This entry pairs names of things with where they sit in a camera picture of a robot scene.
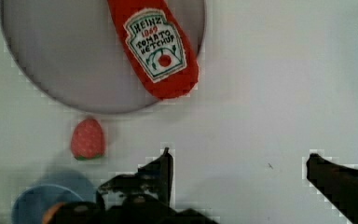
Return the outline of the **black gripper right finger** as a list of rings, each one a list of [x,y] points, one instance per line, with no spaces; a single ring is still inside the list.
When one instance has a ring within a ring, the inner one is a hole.
[[[306,161],[309,182],[352,224],[358,224],[358,169],[311,153]]]

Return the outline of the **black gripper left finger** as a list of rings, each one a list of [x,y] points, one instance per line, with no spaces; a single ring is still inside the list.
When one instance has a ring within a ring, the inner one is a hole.
[[[170,207],[173,157],[166,147],[130,175],[101,184],[93,202],[64,203],[51,224],[218,224],[194,209]]]

